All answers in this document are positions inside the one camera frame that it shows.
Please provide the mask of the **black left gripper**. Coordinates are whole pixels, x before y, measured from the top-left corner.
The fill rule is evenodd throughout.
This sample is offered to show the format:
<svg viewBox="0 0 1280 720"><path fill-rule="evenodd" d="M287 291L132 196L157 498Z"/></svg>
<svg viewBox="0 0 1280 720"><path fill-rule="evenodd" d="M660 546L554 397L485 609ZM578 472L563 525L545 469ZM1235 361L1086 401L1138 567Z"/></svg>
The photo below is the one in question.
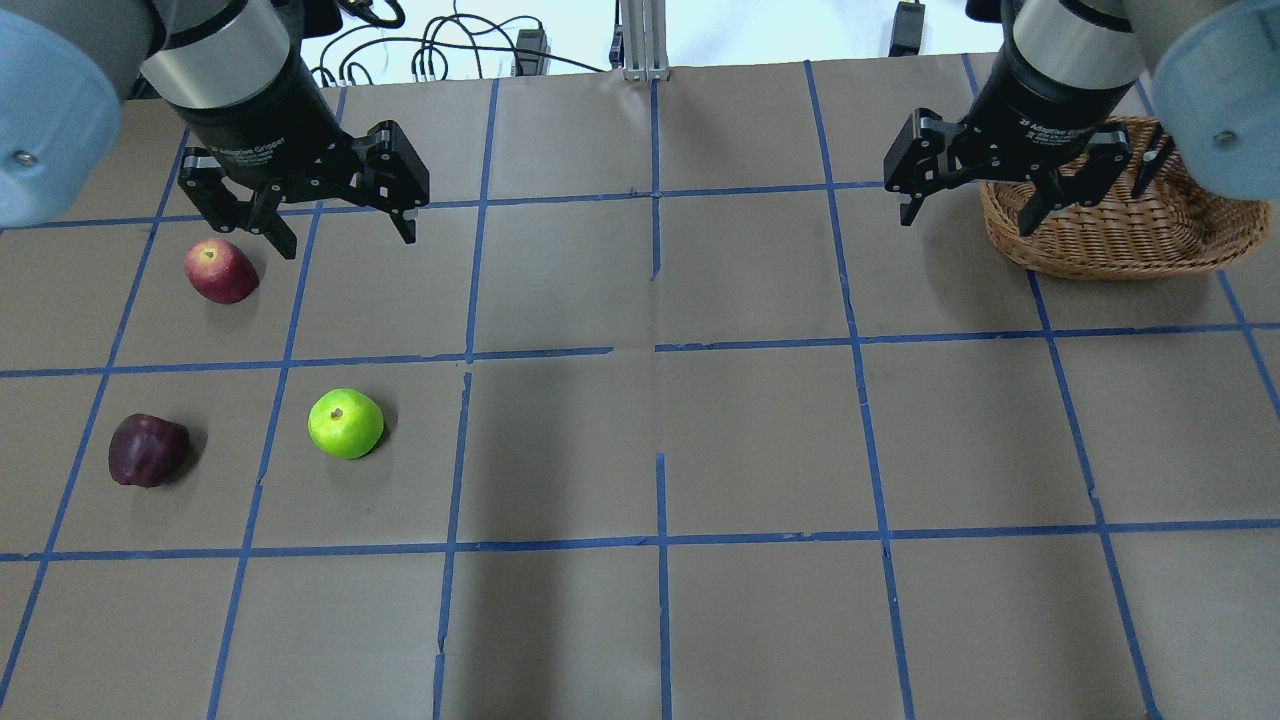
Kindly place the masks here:
<svg viewBox="0 0 1280 720"><path fill-rule="evenodd" d="M285 181L311 170L325 152L351 143L315 85L297 47L268 86L224 108L178 108L198 138L183 151L178 184L215 231L246 231L264 237L285 260L298 240L279 213ZM416 215L430 204L430 173L403 128L375 124L351 146L355 168L346 201L390 218L407 245L417 242ZM238 199L228 181L252 190Z"/></svg>

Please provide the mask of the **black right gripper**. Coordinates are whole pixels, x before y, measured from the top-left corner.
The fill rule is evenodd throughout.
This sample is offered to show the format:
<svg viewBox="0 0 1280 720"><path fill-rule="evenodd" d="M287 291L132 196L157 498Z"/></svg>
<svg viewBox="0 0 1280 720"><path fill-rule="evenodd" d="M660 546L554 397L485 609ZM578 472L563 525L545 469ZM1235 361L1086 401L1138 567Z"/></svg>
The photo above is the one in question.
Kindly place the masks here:
<svg viewBox="0 0 1280 720"><path fill-rule="evenodd" d="M1094 206L1133 158L1126 124L1106 123L1125 92L1124 85L1065 85L1036 69L1015 46L1002 46L961 123L916 108L890 145L884 188L900 196L900 225L911 225L929 196L977 179L1028 177L1034 192L1018 215L1021 237L1055 211ZM1062 174L1060 167L1082 154L1083 164Z"/></svg>

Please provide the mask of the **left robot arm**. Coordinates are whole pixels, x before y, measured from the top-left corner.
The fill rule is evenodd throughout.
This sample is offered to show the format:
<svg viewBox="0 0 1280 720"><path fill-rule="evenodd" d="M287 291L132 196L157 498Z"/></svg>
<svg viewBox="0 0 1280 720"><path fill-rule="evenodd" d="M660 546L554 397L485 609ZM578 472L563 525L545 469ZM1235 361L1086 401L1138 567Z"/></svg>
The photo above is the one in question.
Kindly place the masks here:
<svg viewBox="0 0 1280 720"><path fill-rule="evenodd" d="M280 206L337 199L385 213L413 243L425 163L392 120L344 132L301 55L340 27L339 1L5 1L3 227L76 202L143 79L195 136L177 183L214 229L292 259Z"/></svg>

